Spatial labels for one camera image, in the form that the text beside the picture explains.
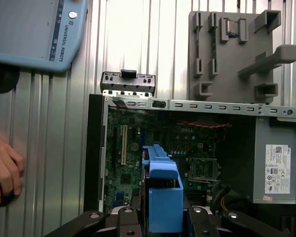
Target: screw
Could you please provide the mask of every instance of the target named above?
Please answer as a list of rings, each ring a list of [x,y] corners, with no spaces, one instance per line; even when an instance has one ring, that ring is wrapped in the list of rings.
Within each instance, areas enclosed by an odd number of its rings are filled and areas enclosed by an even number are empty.
[[[202,211],[202,209],[199,207],[195,207],[195,208],[193,208],[193,211],[200,213]]]
[[[133,209],[131,209],[131,208],[128,207],[128,208],[124,209],[124,211],[125,211],[125,212],[132,212]]]
[[[100,216],[97,213],[92,213],[90,216],[92,219],[99,218]]]
[[[133,231],[128,231],[128,232],[127,232],[127,235],[128,235],[128,236],[133,236],[134,234],[135,234],[135,232],[133,232]]]
[[[232,213],[232,212],[228,213],[228,216],[230,216],[233,219],[236,219],[238,217],[236,213]]]
[[[288,116],[292,116],[293,115],[293,111],[292,110],[287,110],[287,115]]]

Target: black cable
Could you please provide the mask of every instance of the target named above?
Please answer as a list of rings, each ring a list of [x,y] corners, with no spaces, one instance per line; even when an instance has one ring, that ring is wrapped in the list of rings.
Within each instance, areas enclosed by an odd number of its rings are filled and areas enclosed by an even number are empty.
[[[222,199],[223,196],[225,196],[226,194],[228,194],[230,192],[231,188],[230,187],[224,187],[222,188],[217,195],[215,196],[211,206],[210,206],[210,210],[213,214],[216,213],[217,207],[218,207],[218,203],[220,202],[220,200]]]

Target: human hand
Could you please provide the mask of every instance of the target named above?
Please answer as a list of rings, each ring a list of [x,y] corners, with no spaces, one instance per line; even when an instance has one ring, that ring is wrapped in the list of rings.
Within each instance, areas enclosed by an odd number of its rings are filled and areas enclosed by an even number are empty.
[[[0,185],[2,194],[6,196],[13,190],[15,195],[21,193],[21,181],[24,170],[24,159],[8,144],[0,139]]]

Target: expansion slot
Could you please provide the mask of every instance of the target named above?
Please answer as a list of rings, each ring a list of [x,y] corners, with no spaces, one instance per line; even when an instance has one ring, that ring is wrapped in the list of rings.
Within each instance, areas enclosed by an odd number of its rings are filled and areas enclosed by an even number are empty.
[[[118,152],[117,152],[117,136],[118,136],[118,132],[117,132],[117,127],[115,126],[113,128],[113,141],[112,141],[112,158],[111,158],[111,166],[112,166],[112,170],[114,175],[116,174],[116,162],[117,162],[117,156],[118,156]]]
[[[121,165],[126,165],[127,131],[128,131],[128,125],[123,125],[122,159],[121,159],[121,163],[120,163]]]

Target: black mount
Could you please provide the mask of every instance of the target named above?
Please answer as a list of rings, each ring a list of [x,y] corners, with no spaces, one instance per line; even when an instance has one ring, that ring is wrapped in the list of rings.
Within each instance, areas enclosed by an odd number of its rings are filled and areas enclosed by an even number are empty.
[[[214,224],[218,217],[220,223]],[[184,209],[184,231],[171,234],[182,237],[289,237],[244,213],[238,211],[223,212],[222,216],[209,215],[202,207],[192,206]],[[139,211],[132,207],[123,207],[118,214],[105,216],[98,211],[85,212],[69,221],[45,237],[143,237],[143,225]]]
[[[15,88],[19,77],[18,68],[0,64],[0,94],[7,93]]]

